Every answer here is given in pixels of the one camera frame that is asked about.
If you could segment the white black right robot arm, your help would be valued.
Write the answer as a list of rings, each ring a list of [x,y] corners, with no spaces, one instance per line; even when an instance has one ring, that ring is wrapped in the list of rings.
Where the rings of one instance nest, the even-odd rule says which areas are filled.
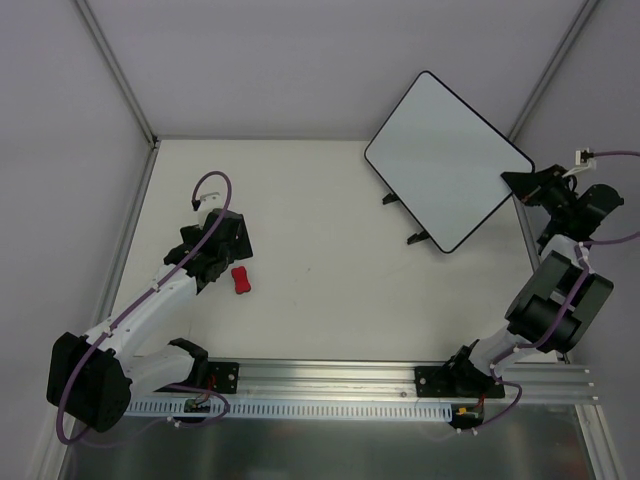
[[[506,326],[462,346],[429,377],[439,395],[481,397],[511,365],[537,353],[569,352],[614,288],[589,264],[593,233],[624,203],[613,187],[594,184],[578,194],[576,174],[558,165],[502,178],[523,205],[549,216],[537,241],[540,264],[507,309]]]

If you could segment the red bone-shaped eraser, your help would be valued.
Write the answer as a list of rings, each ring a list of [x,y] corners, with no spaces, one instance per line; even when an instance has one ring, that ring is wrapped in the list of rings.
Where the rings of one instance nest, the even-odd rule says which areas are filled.
[[[235,267],[231,270],[234,282],[234,290],[237,295],[249,293],[252,289],[248,271],[244,266]]]

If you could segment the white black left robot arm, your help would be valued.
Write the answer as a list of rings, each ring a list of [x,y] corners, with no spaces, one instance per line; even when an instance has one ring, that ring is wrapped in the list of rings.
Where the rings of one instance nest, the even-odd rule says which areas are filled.
[[[196,391],[210,383],[208,352],[184,338],[144,357],[137,352],[157,328],[215,282],[233,263],[252,257],[243,215],[211,210],[202,224],[181,228],[140,297],[121,312],[53,345],[47,401],[96,432],[112,428],[129,404],[175,384]]]

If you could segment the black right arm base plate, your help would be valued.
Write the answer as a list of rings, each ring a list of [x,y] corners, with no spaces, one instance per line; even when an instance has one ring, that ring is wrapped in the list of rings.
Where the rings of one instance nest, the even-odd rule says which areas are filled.
[[[475,368],[466,371],[445,366],[417,366],[414,368],[414,383],[419,398],[505,397],[503,386]]]

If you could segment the black-framed whiteboard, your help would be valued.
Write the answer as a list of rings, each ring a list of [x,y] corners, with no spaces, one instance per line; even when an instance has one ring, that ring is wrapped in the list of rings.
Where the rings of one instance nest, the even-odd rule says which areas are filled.
[[[422,71],[365,147],[364,159],[444,254],[511,195],[505,172],[534,162],[430,71]]]

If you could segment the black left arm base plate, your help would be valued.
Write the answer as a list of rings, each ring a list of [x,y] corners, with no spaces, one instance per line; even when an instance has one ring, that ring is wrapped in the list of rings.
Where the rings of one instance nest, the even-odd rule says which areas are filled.
[[[204,386],[223,395],[238,391],[240,364],[230,361],[209,361]]]

